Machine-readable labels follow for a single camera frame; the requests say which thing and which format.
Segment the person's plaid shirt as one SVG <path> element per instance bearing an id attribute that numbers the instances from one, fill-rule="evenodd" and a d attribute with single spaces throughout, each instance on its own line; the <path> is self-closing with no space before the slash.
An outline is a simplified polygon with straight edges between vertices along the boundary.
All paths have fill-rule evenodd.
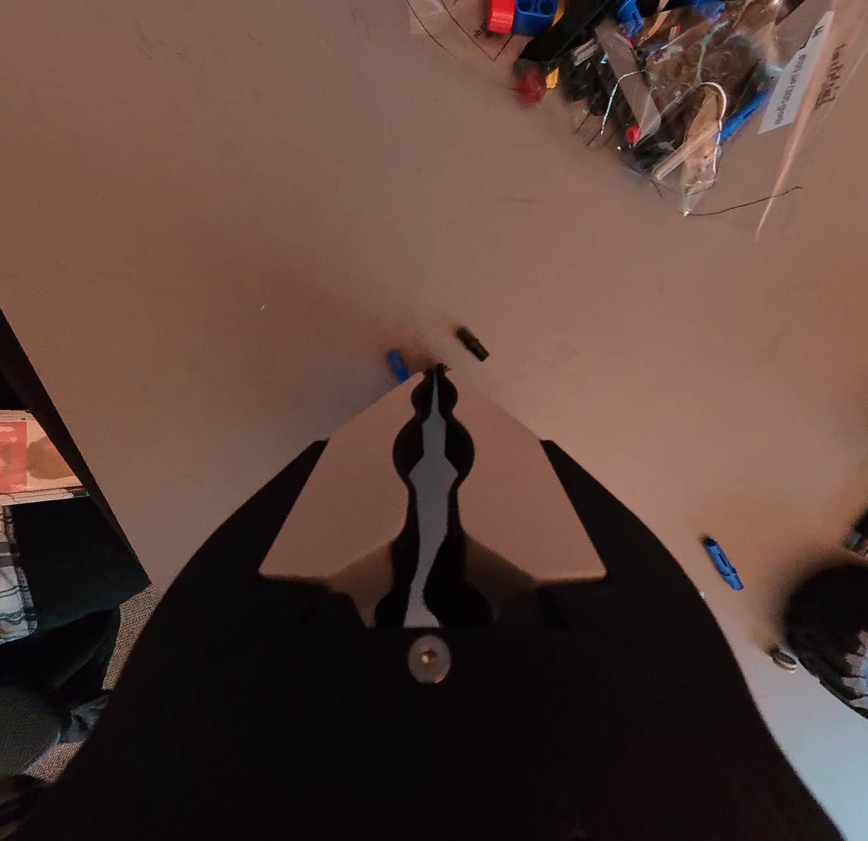
<path id="1" fill-rule="evenodd" d="M 1 644 L 38 629 L 28 579 L 16 542 L 11 507 L 1 508 Z"/>

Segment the clear bag of toy bricks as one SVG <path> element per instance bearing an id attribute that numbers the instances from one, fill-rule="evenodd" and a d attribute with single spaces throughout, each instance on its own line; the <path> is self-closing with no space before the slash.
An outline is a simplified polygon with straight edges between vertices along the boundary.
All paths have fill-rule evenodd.
<path id="1" fill-rule="evenodd" d="M 684 217 L 783 230 L 866 59 L 867 0 L 405 0 L 410 28 Z"/>

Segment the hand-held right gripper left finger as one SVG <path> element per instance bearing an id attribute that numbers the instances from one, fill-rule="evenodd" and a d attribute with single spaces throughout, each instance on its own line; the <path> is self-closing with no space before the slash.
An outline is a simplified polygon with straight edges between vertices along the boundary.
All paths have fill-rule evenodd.
<path id="1" fill-rule="evenodd" d="M 259 574 L 348 595 L 372 627 L 392 590 L 392 543 L 406 524 L 410 492 L 394 460 L 400 431 L 418 413 L 420 372 L 329 437 Z"/>

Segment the printed booklet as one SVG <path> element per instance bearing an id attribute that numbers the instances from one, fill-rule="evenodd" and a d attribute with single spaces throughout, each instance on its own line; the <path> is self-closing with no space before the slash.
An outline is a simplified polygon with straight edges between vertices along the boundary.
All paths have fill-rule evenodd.
<path id="1" fill-rule="evenodd" d="M 1 505 L 88 496 L 33 415 L 1 411 Z"/>

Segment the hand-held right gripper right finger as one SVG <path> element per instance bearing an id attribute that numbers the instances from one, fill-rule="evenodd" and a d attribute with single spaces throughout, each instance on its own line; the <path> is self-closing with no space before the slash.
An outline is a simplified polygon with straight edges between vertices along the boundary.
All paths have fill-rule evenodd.
<path id="1" fill-rule="evenodd" d="M 443 455 L 455 472 L 434 559 L 439 624 L 485 627 L 541 587 L 604 579 L 537 435 L 450 372 L 436 379 Z"/>

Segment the grey desk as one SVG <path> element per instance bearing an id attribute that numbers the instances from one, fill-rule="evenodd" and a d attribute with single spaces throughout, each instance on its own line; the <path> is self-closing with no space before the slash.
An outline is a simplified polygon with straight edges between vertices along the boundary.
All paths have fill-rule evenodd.
<path id="1" fill-rule="evenodd" d="M 2 0 L 1 37 L 2 309 L 153 581 L 387 391 L 388 350 L 441 357 L 664 542 L 866 839 L 866 722 L 763 650 L 864 507 L 866 61 L 807 210 L 754 239 L 405 0 Z"/>

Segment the black tyre blue hub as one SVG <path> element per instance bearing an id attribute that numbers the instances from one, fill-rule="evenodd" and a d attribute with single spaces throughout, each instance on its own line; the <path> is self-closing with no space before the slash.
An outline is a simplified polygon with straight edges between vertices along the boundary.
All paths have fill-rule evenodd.
<path id="1" fill-rule="evenodd" d="M 867 569 L 830 567 L 803 581 L 782 616 L 797 660 L 836 699 L 867 717 Z"/>

